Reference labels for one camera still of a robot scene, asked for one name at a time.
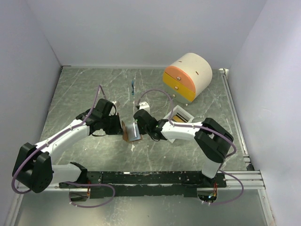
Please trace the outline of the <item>brown leather card holder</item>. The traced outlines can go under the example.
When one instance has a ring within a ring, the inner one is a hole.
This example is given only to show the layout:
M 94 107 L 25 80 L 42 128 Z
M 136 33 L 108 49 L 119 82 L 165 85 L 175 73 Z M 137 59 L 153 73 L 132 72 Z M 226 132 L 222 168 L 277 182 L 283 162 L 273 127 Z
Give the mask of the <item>brown leather card holder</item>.
M 142 140 L 142 135 L 139 132 L 138 124 L 136 122 L 132 122 L 130 124 L 125 124 L 122 121 L 122 130 L 123 135 L 122 139 L 128 143 L 136 142 Z

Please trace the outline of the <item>white plastic card tray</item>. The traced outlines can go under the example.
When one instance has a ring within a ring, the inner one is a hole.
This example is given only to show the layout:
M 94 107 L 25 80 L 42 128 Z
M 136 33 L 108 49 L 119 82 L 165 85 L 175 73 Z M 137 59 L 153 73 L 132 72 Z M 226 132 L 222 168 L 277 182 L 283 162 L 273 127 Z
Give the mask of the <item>white plastic card tray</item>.
M 173 143 L 176 139 L 193 140 L 195 132 L 192 126 L 194 117 L 181 108 L 179 105 L 173 108 L 164 119 L 167 122 L 163 125 L 161 134 L 165 139 Z

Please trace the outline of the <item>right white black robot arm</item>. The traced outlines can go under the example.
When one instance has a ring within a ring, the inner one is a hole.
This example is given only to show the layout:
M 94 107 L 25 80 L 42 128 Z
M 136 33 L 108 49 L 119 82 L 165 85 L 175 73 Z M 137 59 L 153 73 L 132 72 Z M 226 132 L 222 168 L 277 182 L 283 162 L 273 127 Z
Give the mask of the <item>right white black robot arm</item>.
M 156 120 L 146 110 L 134 114 L 141 135 L 147 134 L 153 140 L 191 140 L 201 148 L 207 160 L 199 180 L 202 186 L 210 187 L 216 181 L 216 173 L 226 159 L 233 136 L 212 118 L 203 122 L 184 123 L 168 119 Z

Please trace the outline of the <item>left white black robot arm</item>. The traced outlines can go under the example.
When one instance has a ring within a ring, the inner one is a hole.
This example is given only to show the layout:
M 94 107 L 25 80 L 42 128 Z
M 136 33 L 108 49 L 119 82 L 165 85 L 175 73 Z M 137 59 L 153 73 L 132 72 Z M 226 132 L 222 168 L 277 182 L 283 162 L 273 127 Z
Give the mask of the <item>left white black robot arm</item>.
M 55 165 L 63 153 L 78 141 L 102 130 L 106 135 L 122 135 L 116 103 L 99 99 L 92 108 L 80 113 L 67 127 L 36 144 L 21 146 L 12 172 L 12 188 L 19 181 L 29 191 L 40 193 L 50 184 L 72 184 L 82 188 L 88 183 L 88 170 L 76 162 Z

